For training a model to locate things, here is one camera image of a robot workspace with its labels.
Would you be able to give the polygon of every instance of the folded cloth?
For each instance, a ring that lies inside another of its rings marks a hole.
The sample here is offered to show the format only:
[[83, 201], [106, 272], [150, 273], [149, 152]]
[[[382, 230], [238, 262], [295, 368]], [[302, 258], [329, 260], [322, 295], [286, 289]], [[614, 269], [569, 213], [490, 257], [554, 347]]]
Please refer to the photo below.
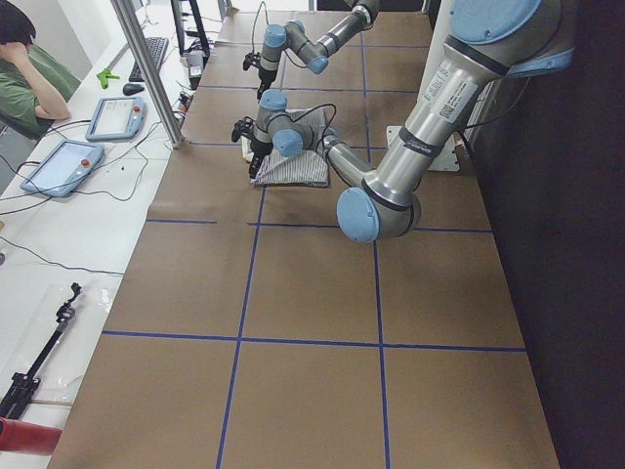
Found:
[[[315, 109], [298, 121], [303, 125], [325, 125], [323, 108]], [[317, 153], [305, 149], [300, 154], [285, 158], [276, 149], [265, 157], [256, 178], [255, 186], [310, 186], [327, 188], [329, 185], [327, 162]]]

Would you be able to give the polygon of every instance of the white table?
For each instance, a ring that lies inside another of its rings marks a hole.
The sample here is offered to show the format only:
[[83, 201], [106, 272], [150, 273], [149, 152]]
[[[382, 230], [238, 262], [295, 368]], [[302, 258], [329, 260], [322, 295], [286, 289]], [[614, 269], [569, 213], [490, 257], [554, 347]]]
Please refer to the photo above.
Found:
[[[169, 101], [173, 104], [181, 91], [192, 92], [186, 88], [187, 71], [180, 64], [169, 2], [150, 6], [148, 13], [156, 24], [146, 25], [145, 36], [170, 38], [169, 56], [161, 68], [160, 76]], [[210, 29], [214, 30], [215, 25], [211, 24]], [[106, 90], [102, 89], [96, 73], [109, 65], [124, 44], [125, 38], [119, 37], [94, 65], [68, 104], [72, 116], [67, 122], [90, 119], [99, 98], [123, 96], [121, 90], [134, 63], [130, 51], [112, 70], [120, 79], [109, 80]], [[159, 118], [147, 90], [140, 96], [146, 99], [147, 104], [142, 131], [132, 142], [104, 144], [103, 164], [119, 158], [147, 136], [151, 129], [146, 141], [139, 146], [145, 158], [131, 150], [106, 167], [95, 170], [77, 188], [81, 192], [107, 191], [126, 198], [133, 191], [143, 169], [136, 191], [128, 201], [115, 200], [105, 193], [73, 193], [67, 198], [53, 198], [35, 208], [0, 215], [0, 220], [6, 224], [0, 235], [50, 261], [70, 267], [123, 274], [171, 152], [165, 130], [162, 125], [155, 125]], [[64, 123], [57, 122], [55, 127]], [[71, 140], [85, 141], [86, 130], [87, 124], [83, 124], [63, 128], [61, 132]], [[62, 138], [52, 132], [37, 145], [28, 160], [41, 161]], [[20, 174], [27, 176], [32, 169], [33, 166], [25, 166]], [[28, 195], [7, 199], [26, 194], [20, 189], [21, 181], [21, 177], [14, 178], [2, 194], [0, 213], [29, 207], [46, 198], [43, 195]], [[21, 418], [62, 428], [122, 276], [69, 271], [51, 266], [2, 239], [0, 251], [6, 255], [4, 265], [0, 266], [2, 396], [9, 389], [13, 372], [27, 372], [56, 328], [56, 311], [71, 296], [71, 284], [78, 282], [83, 287], [83, 295], [74, 303], [77, 307], [76, 318], [63, 335], [60, 346], [38, 373], [42, 377], [42, 384], [35, 399], [57, 403], [32, 404]], [[0, 469], [43, 468], [48, 460], [47, 456], [0, 452]]]

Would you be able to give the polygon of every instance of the black keyboard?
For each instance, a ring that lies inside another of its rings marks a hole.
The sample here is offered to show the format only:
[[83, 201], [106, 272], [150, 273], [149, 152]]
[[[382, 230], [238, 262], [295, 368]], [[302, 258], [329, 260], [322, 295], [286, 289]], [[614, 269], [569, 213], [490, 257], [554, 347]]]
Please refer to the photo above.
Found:
[[[152, 59], [152, 63], [157, 70], [160, 70], [160, 67], [165, 61], [165, 53], [167, 52], [169, 39], [167, 39], [166, 37], [147, 37], [146, 43], [147, 49], [149, 50], [149, 56]], [[137, 64], [137, 62], [135, 62], [135, 65], [130, 72], [128, 81], [144, 81], [144, 78], [141, 75], [141, 70], [139, 69], [139, 64]]]

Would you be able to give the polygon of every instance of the red object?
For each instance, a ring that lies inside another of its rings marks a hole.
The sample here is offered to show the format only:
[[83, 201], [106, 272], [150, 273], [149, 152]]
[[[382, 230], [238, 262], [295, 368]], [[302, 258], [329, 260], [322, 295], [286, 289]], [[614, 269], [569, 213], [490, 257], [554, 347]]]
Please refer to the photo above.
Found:
[[62, 430], [0, 417], [0, 451], [50, 455]]

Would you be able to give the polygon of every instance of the green object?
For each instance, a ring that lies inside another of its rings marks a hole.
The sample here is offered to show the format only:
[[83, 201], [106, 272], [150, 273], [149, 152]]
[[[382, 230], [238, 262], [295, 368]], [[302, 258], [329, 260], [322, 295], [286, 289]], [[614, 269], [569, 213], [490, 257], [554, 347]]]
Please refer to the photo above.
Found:
[[119, 79], [118, 75], [113, 75], [110, 70], [108, 68], [105, 68], [104, 70], [102, 70], [100, 73], [98, 73], [96, 75], [98, 77], [98, 79], [100, 80], [100, 84], [102, 85], [102, 89], [105, 90], [106, 88], [108, 88], [108, 79]]
[[[28, 53], [30, 62], [64, 97], [71, 98], [80, 81], [38, 46]], [[35, 115], [39, 101], [16, 67], [0, 59], [0, 120], [29, 139], [41, 138], [53, 122]]]

